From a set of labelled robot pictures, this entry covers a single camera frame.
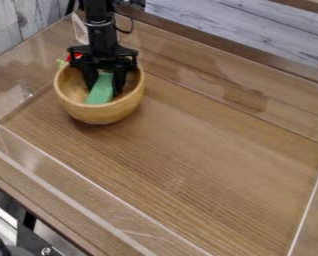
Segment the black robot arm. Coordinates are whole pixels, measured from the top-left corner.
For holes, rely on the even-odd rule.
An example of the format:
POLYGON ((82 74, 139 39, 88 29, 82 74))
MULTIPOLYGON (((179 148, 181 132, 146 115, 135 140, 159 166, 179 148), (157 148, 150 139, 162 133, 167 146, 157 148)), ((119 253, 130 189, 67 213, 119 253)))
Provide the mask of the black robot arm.
POLYGON ((111 0, 83 0, 84 26, 88 44, 67 48, 70 65, 82 72, 86 86, 94 90, 100 70, 111 74, 111 91, 118 96, 126 85, 130 71, 138 68, 139 52, 119 44, 118 33, 130 34, 116 25, 115 7, 111 0))

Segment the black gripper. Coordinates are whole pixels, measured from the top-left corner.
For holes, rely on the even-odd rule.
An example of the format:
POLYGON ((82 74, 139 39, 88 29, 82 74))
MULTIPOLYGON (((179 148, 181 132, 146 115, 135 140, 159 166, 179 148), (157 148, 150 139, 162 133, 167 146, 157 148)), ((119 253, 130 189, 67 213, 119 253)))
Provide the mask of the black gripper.
POLYGON ((114 95, 118 96, 123 91, 127 71, 138 69, 139 52, 134 49, 118 46, 111 52, 98 54, 91 51, 88 45, 70 46, 67 52, 71 55, 74 53, 83 53, 82 58, 72 58, 70 66, 82 70, 88 89, 92 89, 99 78, 96 69, 115 70, 114 95))

